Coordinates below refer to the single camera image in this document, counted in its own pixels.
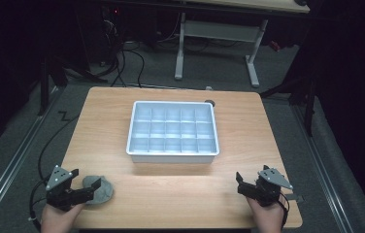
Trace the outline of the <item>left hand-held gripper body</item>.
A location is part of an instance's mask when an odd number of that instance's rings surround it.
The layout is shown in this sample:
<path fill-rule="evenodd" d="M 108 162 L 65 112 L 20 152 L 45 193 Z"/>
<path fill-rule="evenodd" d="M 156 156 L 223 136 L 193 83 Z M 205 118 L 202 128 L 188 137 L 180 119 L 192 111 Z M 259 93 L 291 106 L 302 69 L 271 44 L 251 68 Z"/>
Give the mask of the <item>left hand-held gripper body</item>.
<path fill-rule="evenodd" d="M 94 191 L 86 188 L 73 189 L 70 172 L 56 165 L 46 185 L 47 203 L 64 212 L 68 212 L 72 206 L 92 200 L 94 196 Z"/>

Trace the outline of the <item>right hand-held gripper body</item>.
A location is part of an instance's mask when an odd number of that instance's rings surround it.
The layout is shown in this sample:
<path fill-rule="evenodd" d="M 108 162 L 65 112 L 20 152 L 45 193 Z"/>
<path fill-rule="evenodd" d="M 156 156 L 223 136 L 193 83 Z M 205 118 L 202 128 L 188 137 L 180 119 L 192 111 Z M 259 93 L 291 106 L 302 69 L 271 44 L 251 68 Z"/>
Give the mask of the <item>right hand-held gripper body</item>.
<path fill-rule="evenodd" d="M 258 172 L 251 199 L 256 200 L 261 207 L 268 207 L 279 200 L 283 187 L 293 189 L 293 185 L 276 168 L 264 165 Z"/>

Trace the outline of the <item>grey cloth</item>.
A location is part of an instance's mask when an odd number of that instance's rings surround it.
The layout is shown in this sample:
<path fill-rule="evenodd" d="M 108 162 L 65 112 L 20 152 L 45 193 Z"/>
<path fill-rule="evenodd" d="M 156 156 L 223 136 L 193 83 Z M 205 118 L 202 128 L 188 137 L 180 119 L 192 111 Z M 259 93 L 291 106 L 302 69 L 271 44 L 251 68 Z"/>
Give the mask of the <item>grey cloth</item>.
<path fill-rule="evenodd" d="M 101 185 L 94 191 L 92 200 L 86 202 L 87 205 L 100 205 L 108 202 L 114 195 L 113 185 L 104 176 L 86 176 L 83 178 L 83 187 L 90 187 L 97 180 Z"/>

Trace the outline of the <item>white compartment tray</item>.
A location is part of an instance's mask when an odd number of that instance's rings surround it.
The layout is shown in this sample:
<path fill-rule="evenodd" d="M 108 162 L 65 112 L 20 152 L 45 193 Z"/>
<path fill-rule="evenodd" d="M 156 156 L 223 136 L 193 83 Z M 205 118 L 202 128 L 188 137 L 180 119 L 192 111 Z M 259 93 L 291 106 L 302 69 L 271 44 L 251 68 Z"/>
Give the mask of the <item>white compartment tray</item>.
<path fill-rule="evenodd" d="M 219 155 L 214 108 L 205 102 L 136 101 L 126 152 L 135 163 L 211 163 Z"/>

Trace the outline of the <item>person's left hand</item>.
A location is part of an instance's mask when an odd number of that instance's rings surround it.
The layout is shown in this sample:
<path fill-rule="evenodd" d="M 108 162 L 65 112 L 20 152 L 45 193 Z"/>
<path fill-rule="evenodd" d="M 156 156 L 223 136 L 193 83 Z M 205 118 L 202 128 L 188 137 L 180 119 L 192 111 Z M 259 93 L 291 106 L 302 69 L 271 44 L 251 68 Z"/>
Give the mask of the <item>person's left hand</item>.
<path fill-rule="evenodd" d="M 68 212 L 47 204 L 42 211 L 41 233 L 69 233 L 84 204 L 72 207 Z"/>

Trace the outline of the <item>person's right hand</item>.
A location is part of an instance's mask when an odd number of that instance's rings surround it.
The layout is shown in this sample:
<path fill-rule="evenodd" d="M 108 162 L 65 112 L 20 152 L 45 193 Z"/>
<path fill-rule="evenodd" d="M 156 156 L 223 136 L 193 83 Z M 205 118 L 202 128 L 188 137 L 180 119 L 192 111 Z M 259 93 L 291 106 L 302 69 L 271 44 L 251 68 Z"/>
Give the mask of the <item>person's right hand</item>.
<path fill-rule="evenodd" d="M 247 198 L 247 201 L 259 233 L 282 233 L 282 221 L 285 214 L 283 206 L 286 204 L 283 196 L 278 202 L 268 207 L 260 206 L 254 199 Z"/>

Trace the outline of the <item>dark metal stand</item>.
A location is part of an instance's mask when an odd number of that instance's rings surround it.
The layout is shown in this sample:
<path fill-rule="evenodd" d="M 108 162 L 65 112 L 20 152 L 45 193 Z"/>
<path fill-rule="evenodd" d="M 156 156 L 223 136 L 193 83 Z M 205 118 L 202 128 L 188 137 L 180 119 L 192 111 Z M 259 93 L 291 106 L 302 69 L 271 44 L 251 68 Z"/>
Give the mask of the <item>dark metal stand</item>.
<path fill-rule="evenodd" d="M 41 63 L 40 87 L 41 102 L 39 115 L 43 116 L 50 106 L 50 80 L 56 87 L 65 87 L 68 84 L 68 78 L 65 69 L 68 68 L 80 74 L 82 77 L 95 82 L 105 83 L 106 80 L 98 78 L 79 66 L 76 66 L 60 56 L 46 56 Z"/>
<path fill-rule="evenodd" d="M 306 133 L 313 136 L 312 121 L 315 103 L 316 75 L 302 68 L 290 68 L 281 84 L 260 93 L 261 98 L 267 98 L 276 93 L 289 93 L 290 105 L 305 105 L 303 125 Z"/>

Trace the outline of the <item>desk with white legs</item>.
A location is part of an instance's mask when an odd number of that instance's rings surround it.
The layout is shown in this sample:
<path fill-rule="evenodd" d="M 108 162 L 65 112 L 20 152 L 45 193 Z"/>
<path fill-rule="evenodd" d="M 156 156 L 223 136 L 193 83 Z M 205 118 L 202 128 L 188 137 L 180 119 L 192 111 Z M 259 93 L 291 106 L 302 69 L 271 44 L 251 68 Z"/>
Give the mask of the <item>desk with white legs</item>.
<path fill-rule="evenodd" d="M 230 7 L 234 10 L 254 10 L 259 13 L 274 14 L 304 15 L 310 12 L 306 0 L 182 0 L 182 4 L 185 7 L 199 4 L 210 7 Z M 185 13 L 181 13 L 175 79 L 181 80 L 183 78 L 184 40 L 186 37 L 218 39 L 253 44 L 250 54 L 245 56 L 245 62 L 249 72 L 250 84 L 253 87 L 259 87 L 254 59 L 263 39 L 267 24 L 267 17 L 259 19 L 255 25 L 240 25 L 239 23 L 212 22 L 205 19 L 187 19 Z"/>

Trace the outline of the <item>dark computer tower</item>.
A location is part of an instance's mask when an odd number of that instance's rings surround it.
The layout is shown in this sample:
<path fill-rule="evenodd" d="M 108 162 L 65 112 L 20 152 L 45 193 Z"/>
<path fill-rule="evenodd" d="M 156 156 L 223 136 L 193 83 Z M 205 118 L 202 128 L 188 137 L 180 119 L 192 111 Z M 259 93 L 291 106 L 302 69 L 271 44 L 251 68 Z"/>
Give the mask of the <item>dark computer tower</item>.
<path fill-rule="evenodd" d="M 121 45 L 121 31 L 119 27 L 119 10 L 108 6 L 101 7 L 102 27 L 108 43 L 108 60 L 114 63 Z"/>

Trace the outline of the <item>metal floor rail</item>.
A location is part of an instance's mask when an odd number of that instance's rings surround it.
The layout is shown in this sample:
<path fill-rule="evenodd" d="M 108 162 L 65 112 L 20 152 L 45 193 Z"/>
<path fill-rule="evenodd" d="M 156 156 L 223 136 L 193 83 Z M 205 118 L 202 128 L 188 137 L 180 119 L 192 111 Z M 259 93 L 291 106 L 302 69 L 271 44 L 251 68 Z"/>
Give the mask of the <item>metal floor rail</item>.
<path fill-rule="evenodd" d="M 343 203 L 337 190 L 332 183 L 329 174 L 324 166 L 324 163 L 320 157 L 319 150 L 315 144 L 315 140 L 309 135 L 305 128 L 304 116 L 299 107 L 290 107 L 293 115 L 295 116 L 299 128 L 304 135 L 306 144 L 309 148 L 309 155 L 314 164 L 315 173 L 318 177 L 319 183 L 327 200 L 328 206 L 331 210 L 333 217 L 336 220 L 337 226 L 341 233 L 354 233 L 352 225 L 348 219 L 347 213 L 343 207 Z"/>
<path fill-rule="evenodd" d="M 36 233 L 29 196 L 38 180 L 36 143 L 51 113 L 39 114 L 40 97 L 35 88 L 0 136 L 0 233 Z"/>

